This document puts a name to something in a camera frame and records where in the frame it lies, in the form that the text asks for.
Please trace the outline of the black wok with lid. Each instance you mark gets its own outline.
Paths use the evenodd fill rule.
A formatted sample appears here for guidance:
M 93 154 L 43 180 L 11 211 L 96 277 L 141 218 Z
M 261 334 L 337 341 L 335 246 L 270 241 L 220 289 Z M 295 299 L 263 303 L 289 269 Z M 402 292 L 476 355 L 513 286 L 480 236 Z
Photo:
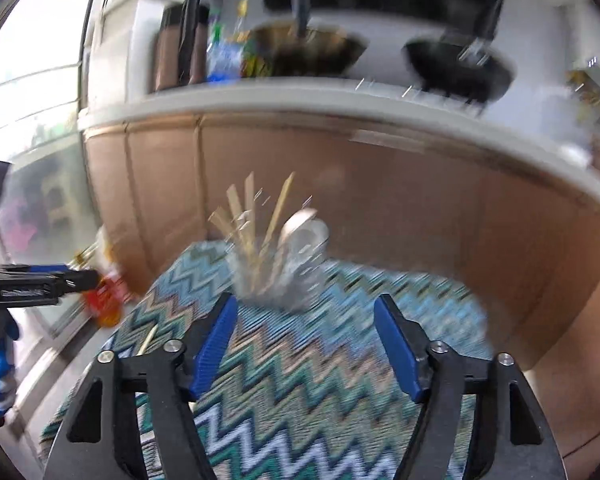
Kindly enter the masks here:
M 496 102 L 514 82 L 513 63 L 492 47 L 504 0 L 486 0 L 475 35 L 463 38 L 416 38 L 402 48 L 405 61 L 419 76 L 422 90 L 457 96 L 469 104 Z

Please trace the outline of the blue white salt bag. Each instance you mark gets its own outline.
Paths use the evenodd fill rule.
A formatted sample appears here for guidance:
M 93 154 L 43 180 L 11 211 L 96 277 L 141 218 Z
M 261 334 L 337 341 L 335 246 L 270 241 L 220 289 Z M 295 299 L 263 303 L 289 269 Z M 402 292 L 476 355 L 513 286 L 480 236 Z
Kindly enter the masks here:
M 207 52 L 207 81 L 222 82 L 242 78 L 242 46 L 217 42 Z

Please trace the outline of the cream chopstick short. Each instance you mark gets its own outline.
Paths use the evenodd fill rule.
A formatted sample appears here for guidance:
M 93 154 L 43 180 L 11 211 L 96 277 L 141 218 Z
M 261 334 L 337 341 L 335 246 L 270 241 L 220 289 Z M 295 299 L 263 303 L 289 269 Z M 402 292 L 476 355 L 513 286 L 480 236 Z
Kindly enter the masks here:
M 140 345 L 140 348 L 138 349 L 136 356 L 143 356 L 145 354 L 145 352 L 147 351 L 147 349 L 152 341 L 152 338 L 154 338 L 157 330 L 158 330 L 157 324 L 155 324 L 154 326 L 151 327 L 147 336 L 145 337 L 142 344 Z

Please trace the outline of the green cap bottle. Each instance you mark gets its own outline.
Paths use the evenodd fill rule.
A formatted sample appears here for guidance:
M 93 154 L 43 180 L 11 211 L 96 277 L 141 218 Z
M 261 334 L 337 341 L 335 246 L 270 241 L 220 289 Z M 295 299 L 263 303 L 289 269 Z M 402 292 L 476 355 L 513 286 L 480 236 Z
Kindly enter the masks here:
M 214 21 L 210 27 L 208 47 L 210 49 L 214 48 L 221 42 L 221 39 L 222 39 L 222 24 L 218 21 Z

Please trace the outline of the copper knife block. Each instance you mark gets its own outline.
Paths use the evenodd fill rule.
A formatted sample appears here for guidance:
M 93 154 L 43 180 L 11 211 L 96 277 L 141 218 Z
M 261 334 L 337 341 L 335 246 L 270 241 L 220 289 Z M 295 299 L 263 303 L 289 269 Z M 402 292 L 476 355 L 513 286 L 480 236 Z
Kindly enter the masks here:
M 162 14 L 155 44 L 155 92 L 207 81 L 210 6 L 204 0 L 172 3 Z

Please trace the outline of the cream white ceramic spoon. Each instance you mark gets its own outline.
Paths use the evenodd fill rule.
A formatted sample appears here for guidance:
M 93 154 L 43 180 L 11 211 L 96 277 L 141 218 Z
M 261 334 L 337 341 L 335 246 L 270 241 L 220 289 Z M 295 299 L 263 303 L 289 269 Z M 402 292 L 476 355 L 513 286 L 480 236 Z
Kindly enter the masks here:
M 280 230 L 276 255 L 275 255 L 275 269 L 280 270 L 284 264 L 286 247 L 288 240 L 298 231 L 302 226 L 313 220 L 317 215 L 317 210 L 313 208 L 302 208 L 295 212 L 283 225 Z

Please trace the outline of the cream chopstick curved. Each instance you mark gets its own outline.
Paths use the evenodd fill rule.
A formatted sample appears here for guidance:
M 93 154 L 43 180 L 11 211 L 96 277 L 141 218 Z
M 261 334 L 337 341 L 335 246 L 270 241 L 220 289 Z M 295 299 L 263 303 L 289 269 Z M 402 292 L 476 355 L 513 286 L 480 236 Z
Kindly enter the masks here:
M 282 215 L 284 206 L 286 204 L 286 200 L 292 185 L 294 182 L 294 176 L 296 173 L 293 171 L 287 179 L 284 181 L 282 188 L 280 189 L 279 196 L 277 197 L 276 204 L 271 216 L 270 223 L 268 224 L 268 229 L 265 232 L 265 237 L 263 239 L 263 243 L 259 252 L 259 266 L 261 266 L 266 253 L 268 252 L 268 246 L 270 246 L 272 242 L 273 235 L 278 226 L 279 218 Z

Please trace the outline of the dark sauce bottle yellow label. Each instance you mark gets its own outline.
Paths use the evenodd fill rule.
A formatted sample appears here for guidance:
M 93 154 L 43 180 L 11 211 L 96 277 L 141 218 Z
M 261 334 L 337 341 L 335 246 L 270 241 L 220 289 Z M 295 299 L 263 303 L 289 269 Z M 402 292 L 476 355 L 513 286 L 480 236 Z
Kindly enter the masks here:
M 268 78 L 271 76 L 271 64 L 258 55 L 256 47 L 251 42 L 247 42 L 242 49 L 242 78 Z

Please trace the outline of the clear bottle yellow cap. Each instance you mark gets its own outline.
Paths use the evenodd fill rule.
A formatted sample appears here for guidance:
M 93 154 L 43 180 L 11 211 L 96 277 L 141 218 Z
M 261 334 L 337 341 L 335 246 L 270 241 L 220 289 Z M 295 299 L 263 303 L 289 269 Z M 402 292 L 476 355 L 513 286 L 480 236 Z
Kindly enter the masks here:
M 244 44 L 248 40 L 248 29 L 246 29 L 245 21 L 248 15 L 249 2 L 248 0 L 239 0 L 236 8 L 236 21 L 232 41 L 235 44 Z

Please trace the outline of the zigzag knitted mat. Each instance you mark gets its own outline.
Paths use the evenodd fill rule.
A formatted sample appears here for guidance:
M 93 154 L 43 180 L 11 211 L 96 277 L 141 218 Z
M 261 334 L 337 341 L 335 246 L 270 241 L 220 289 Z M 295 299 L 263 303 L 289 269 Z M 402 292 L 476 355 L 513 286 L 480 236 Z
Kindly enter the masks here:
M 230 287 L 221 242 L 198 242 L 150 286 L 102 350 L 135 356 L 181 337 Z M 391 479 L 419 406 L 396 383 L 373 321 L 386 292 L 431 339 L 490 359 L 486 314 L 459 282 L 328 260 L 304 312 L 240 305 L 211 389 L 193 415 L 218 479 Z

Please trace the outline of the copper lower cabinets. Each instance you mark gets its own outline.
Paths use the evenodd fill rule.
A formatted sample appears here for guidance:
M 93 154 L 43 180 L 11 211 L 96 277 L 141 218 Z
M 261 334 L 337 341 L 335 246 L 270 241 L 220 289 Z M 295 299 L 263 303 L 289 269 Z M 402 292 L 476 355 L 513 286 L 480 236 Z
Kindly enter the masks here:
M 600 456 L 600 178 L 458 130 L 340 115 L 180 113 L 85 131 L 96 203 L 134 292 L 146 292 L 253 176 L 285 211 L 310 200 L 329 250 L 457 278 L 489 336 L 531 375 L 569 463 Z

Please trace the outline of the amber cooking oil bottle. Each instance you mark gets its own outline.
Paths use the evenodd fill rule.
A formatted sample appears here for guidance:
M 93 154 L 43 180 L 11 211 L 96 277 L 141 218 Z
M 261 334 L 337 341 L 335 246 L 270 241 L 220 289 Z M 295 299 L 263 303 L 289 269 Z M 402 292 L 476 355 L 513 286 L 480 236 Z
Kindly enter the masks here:
M 104 226 L 98 229 L 94 243 L 74 256 L 70 266 L 76 270 L 97 272 L 99 282 L 96 288 L 84 292 L 83 299 L 99 327 L 116 327 L 122 320 L 123 308 L 131 301 L 132 294 Z

